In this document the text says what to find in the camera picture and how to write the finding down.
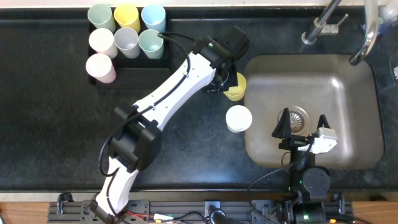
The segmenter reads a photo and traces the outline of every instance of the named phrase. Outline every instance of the sink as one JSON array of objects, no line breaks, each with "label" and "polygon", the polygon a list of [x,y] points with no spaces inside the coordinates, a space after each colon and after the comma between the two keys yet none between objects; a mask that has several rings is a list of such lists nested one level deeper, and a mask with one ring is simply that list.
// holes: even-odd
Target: sink
[{"label": "sink", "polygon": [[[244,105],[253,122],[246,130],[246,150],[263,167],[281,166],[286,150],[271,137],[282,110],[290,110],[292,134],[308,136],[324,114],[336,130],[337,145],[316,156],[329,169],[368,169],[384,155],[376,85],[366,62],[348,63],[349,55],[262,55],[244,70]],[[290,161],[289,154],[284,164]]]}]

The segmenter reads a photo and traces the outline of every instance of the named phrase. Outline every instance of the faucet base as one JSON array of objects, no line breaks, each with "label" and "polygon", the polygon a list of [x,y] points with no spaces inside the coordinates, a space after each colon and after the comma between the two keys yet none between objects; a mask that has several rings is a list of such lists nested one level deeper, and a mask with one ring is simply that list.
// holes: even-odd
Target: faucet base
[{"label": "faucet base", "polygon": [[307,40],[306,38],[305,38],[305,34],[306,34],[307,32],[304,32],[302,35],[301,35],[301,40],[304,42],[304,44],[307,44],[307,45],[313,45],[313,44],[315,44],[315,42],[317,41],[317,39],[315,38],[315,40]]}]

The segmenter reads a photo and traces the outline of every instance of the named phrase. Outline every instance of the wooden floor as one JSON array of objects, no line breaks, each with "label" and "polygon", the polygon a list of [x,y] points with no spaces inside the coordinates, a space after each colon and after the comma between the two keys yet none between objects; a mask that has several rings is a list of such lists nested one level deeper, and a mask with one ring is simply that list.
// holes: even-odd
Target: wooden floor
[{"label": "wooden floor", "polygon": [[[48,202],[0,202],[5,224],[46,223],[48,209]],[[354,211],[373,224],[398,223],[398,202],[354,202]]]}]

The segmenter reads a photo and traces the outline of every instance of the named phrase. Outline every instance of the cup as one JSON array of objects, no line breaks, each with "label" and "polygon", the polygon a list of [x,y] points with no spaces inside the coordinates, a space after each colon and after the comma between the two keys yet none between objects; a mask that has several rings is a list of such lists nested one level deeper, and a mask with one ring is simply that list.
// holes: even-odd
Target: cup
[{"label": "cup", "polygon": [[113,42],[113,34],[108,29],[94,30],[88,38],[88,43],[96,52],[106,54],[110,58],[114,58],[118,54],[118,48]]},{"label": "cup", "polygon": [[139,47],[151,59],[160,59],[163,56],[163,39],[158,37],[157,30],[145,30],[138,38]]},{"label": "cup", "polygon": [[87,72],[103,83],[111,83],[116,78],[112,60],[105,54],[94,54],[86,62]]},{"label": "cup", "polygon": [[141,12],[142,20],[148,29],[154,29],[159,32],[166,30],[166,11],[161,5],[146,6]]},{"label": "cup", "polygon": [[225,120],[230,131],[239,133],[250,127],[252,116],[249,109],[241,105],[236,105],[226,112]]},{"label": "cup", "polygon": [[139,23],[138,9],[133,4],[123,4],[114,10],[114,19],[121,27],[133,28],[139,32],[141,25]]},{"label": "cup", "polygon": [[238,78],[238,86],[230,87],[228,91],[225,91],[224,94],[228,99],[232,101],[242,100],[244,96],[244,91],[246,90],[246,79],[239,72],[236,74]]},{"label": "cup", "polygon": [[87,12],[88,20],[97,28],[114,32],[116,29],[112,10],[107,4],[95,4]]},{"label": "cup", "polygon": [[128,58],[136,58],[141,50],[138,46],[138,34],[132,28],[120,28],[114,33],[114,44]]}]

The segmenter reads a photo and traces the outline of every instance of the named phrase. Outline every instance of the drain strainer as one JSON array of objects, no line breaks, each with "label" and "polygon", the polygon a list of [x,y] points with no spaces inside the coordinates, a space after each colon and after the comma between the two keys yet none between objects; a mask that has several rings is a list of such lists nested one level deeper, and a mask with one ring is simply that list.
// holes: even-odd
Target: drain strainer
[{"label": "drain strainer", "polygon": [[[292,130],[292,133],[304,132],[305,131],[304,127],[308,127],[307,123],[309,123],[308,115],[305,113],[303,109],[296,106],[289,108],[289,112],[290,112],[290,129]],[[280,112],[278,121],[280,120],[282,113],[283,111]]]}]

